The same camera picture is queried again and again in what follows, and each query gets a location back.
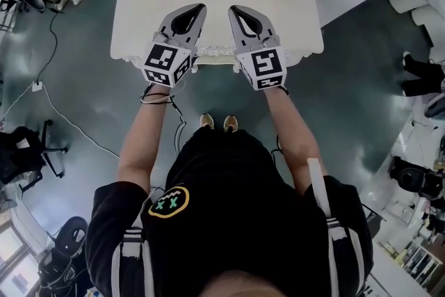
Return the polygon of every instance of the floor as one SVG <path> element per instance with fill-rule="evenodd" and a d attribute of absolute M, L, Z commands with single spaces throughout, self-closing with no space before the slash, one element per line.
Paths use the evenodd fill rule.
<path fill-rule="evenodd" d="M 54 106 L 100 145 L 118 153 L 138 110 L 146 83 L 131 64 L 110 58 L 116 0 L 85 0 L 71 4 L 54 20 L 58 48 L 41 79 Z M 49 32 L 53 13 L 20 15 L 14 33 L 0 47 L 0 72 L 5 81 L 4 108 L 35 80 L 54 49 Z M 409 50 L 427 59 L 428 41 L 410 16 L 396 14 L 387 0 L 368 0 L 323 28 L 325 51 L 289 69 L 286 85 L 318 139 L 331 175 L 360 191 L 378 170 L 403 128 L 412 101 L 401 96 L 401 54 Z M 188 124 L 181 142 L 197 129 L 201 113 L 218 125 L 228 114 L 258 137 L 268 149 L 275 130 L 266 100 L 251 89 L 231 66 L 203 67 L 186 76 L 176 97 Z M 6 131 L 17 125 L 34 129 L 51 118 L 51 144 L 68 145 L 61 159 L 62 179 L 47 168 L 44 180 L 27 192 L 24 202 L 49 232 L 70 216 L 88 218 L 94 190 L 115 179 L 118 160 L 99 150 L 50 107 L 43 90 L 27 93 L 10 112 Z M 173 137 L 179 119 L 167 111 L 152 183 L 162 184 L 175 160 Z M 291 182 L 284 160 L 278 168 Z"/>

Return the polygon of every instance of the shoulder strap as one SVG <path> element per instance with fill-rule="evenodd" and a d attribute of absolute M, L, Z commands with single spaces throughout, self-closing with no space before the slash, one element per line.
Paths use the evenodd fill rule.
<path fill-rule="evenodd" d="M 323 210 L 326 215 L 326 223 L 328 229 L 328 245 L 329 245 L 329 270 L 330 270 L 330 282 L 331 282 L 331 297 L 339 297 L 339 277 L 337 273 L 337 264 L 335 262 L 335 241 L 347 239 L 345 229 L 341 226 L 340 222 L 332 216 L 329 200 L 327 198 L 327 191 L 325 185 L 325 179 L 323 177 L 323 171 L 321 170 L 320 162 L 318 159 L 308 159 L 309 174 L 311 175 L 312 189 L 314 190 L 315 200 L 317 205 Z M 362 254 L 362 247 L 360 246 L 360 240 L 358 234 L 348 229 L 350 233 L 350 241 L 353 245 L 355 255 L 357 258 L 357 265 L 359 266 L 358 276 L 358 288 L 357 294 L 362 289 L 364 284 L 364 259 Z"/>
<path fill-rule="evenodd" d="M 113 297 L 120 297 L 120 263 L 122 258 L 125 257 L 135 257 L 136 259 L 142 258 L 145 276 L 145 297 L 154 297 L 152 259 L 150 257 L 148 241 L 144 239 L 143 223 L 141 219 L 141 215 L 143 214 L 153 192 L 150 193 L 150 196 L 144 201 L 138 217 L 131 228 L 125 231 L 122 243 L 120 243 L 114 250 L 111 262 L 111 293 Z"/>

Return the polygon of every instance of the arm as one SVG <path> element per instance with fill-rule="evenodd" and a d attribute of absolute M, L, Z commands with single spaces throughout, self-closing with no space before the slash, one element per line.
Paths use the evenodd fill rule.
<path fill-rule="evenodd" d="M 307 159 L 318 159 L 323 175 L 327 175 L 317 142 L 297 108 L 282 89 L 274 87 L 265 89 L 264 92 L 280 138 L 284 158 L 292 174 L 293 184 L 297 192 L 304 194 L 312 184 Z"/>
<path fill-rule="evenodd" d="M 150 100 L 169 95 L 170 89 L 155 85 L 149 93 Z M 130 128 L 120 152 L 118 181 L 133 182 L 150 190 L 150 175 L 158 154 L 159 140 L 165 115 L 166 104 L 143 104 Z"/>

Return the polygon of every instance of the white strap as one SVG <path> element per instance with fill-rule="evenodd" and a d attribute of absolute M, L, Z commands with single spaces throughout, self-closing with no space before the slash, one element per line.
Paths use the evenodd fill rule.
<path fill-rule="evenodd" d="M 154 297 L 152 259 L 150 257 L 150 247 L 148 245 L 148 241 L 144 241 L 144 244 L 142 245 L 142 256 L 144 261 L 145 297 Z"/>
<path fill-rule="evenodd" d="M 360 244 L 359 235 L 355 230 L 349 229 L 350 239 L 353 243 L 355 256 L 357 257 L 357 265 L 359 266 L 359 286 L 357 288 L 357 293 L 360 292 L 364 284 L 364 260 L 362 253 L 362 245 Z"/>
<path fill-rule="evenodd" d="M 314 190 L 315 201 L 324 211 L 326 218 L 331 218 L 331 208 L 327 199 L 325 179 L 318 159 L 307 159 L 309 174 L 311 175 L 312 189 Z"/>
<path fill-rule="evenodd" d="M 337 275 L 337 265 L 335 264 L 334 245 L 331 231 L 327 231 L 327 241 L 329 244 L 329 275 L 331 279 L 331 297 L 339 297 L 339 277 Z"/>
<path fill-rule="evenodd" d="M 116 247 L 111 259 L 111 295 L 113 297 L 120 297 L 119 286 L 120 273 L 120 244 Z"/>

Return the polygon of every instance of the chair leg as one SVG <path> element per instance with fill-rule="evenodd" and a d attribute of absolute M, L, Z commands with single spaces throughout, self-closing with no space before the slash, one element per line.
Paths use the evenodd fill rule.
<path fill-rule="evenodd" d="M 51 171 L 53 171 L 53 174 L 54 174 L 56 177 L 58 177 L 58 178 L 62 178 L 63 175 L 64 175 L 64 172 L 61 171 L 60 173 L 57 173 L 56 170 L 54 170 L 54 166 L 53 166 L 51 160 L 49 159 L 48 154 L 45 154 L 45 153 L 44 153 L 44 154 L 43 154 L 43 157 L 44 157 L 45 160 L 47 160 L 48 166 L 49 166 L 49 168 L 51 168 Z"/>
<path fill-rule="evenodd" d="M 43 149 L 42 153 L 46 154 L 48 152 L 63 152 L 63 153 L 67 153 L 68 152 L 68 147 L 62 147 L 60 149 Z"/>
<path fill-rule="evenodd" d="M 52 125 L 53 121 L 52 120 L 45 120 L 44 124 L 43 124 L 43 131 L 42 131 L 42 145 L 43 147 L 47 147 L 47 127 Z"/>
<path fill-rule="evenodd" d="M 37 182 L 42 181 L 42 178 L 43 178 L 43 175 L 41 172 L 39 172 L 38 177 L 36 179 L 34 179 L 32 182 L 28 183 L 25 187 L 22 187 L 22 185 L 19 184 L 19 187 L 22 190 L 22 195 L 30 188 L 33 188 Z"/>

